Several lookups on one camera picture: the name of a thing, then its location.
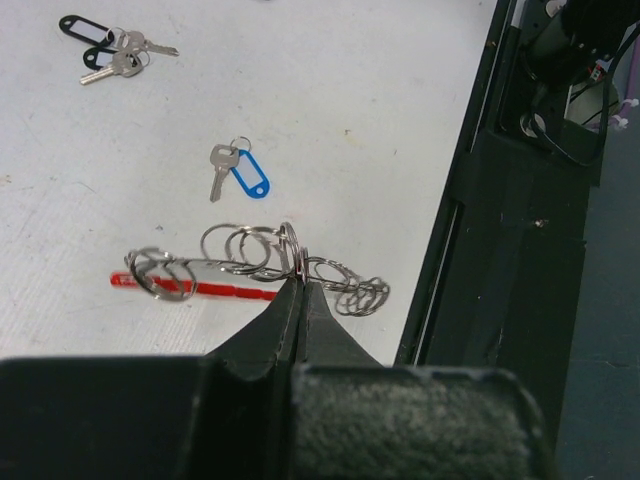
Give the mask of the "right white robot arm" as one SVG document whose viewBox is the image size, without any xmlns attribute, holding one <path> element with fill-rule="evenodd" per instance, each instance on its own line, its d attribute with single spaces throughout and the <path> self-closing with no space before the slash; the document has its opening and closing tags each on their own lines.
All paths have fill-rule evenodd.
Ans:
<svg viewBox="0 0 640 480">
<path fill-rule="evenodd" d="M 550 89 L 569 86 L 596 61 L 611 59 L 631 25 L 637 0 L 568 1 L 523 47 L 527 74 Z"/>
</svg>

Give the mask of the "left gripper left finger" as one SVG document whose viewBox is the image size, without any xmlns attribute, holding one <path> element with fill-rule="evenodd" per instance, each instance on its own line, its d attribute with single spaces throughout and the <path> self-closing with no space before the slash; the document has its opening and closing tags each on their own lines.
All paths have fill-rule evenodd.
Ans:
<svg viewBox="0 0 640 480">
<path fill-rule="evenodd" d="M 9 359 L 5 479 L 279 478 L 303 285 L 202 356 Z"/>
</svg>

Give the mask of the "red handled keyring holder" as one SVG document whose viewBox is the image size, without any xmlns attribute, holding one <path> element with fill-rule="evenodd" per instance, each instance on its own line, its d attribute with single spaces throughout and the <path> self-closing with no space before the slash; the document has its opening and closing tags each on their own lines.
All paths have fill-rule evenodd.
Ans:
<svg viewBox="0 0 640 480">
<path fill-rule="evenodd" d="M 312 256 L 293 226 L 214 225 L 200 238 L 200 255 L 180 257 L 158 247 L 129 251 L 125 269 L 110 275 L 118 289 L 138 289 L 156 300 L 186 302 L 194 296 L 271 301 L 287 280 L 327 292 L 341 316 L 366 317 L 390 296 L 380 277 L 364 277 L 345 264 Z"/>
</svg>

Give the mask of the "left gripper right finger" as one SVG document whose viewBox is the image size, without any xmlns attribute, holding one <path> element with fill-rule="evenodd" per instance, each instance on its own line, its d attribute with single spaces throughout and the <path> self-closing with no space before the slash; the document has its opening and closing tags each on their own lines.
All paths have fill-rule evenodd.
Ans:
<svg viewBox="0 0 640 480">
<path fill-rule="evenodd" d="M 291 379 L 293 479 L 551 479 L 541 412 L 510 372 L 384 367 L 308 285 Z"/>
</svg>

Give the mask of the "blue tagged key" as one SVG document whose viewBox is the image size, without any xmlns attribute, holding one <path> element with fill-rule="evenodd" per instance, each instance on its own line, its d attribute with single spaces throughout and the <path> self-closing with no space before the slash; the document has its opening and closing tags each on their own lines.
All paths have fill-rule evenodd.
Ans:
<svg viewBox="0 0 640 480">
<path fill-rule="evenodd" d="M 214 176 L 209 200 L 220 200 L 223 184 L 231 174 L 243 192 L 252 199 L 265 198 L 271 189 L 270 181 L 252 154 L 252 142 L 237 136 L 229 144 L 216 144 L 209 157 Z"/>
</svg>

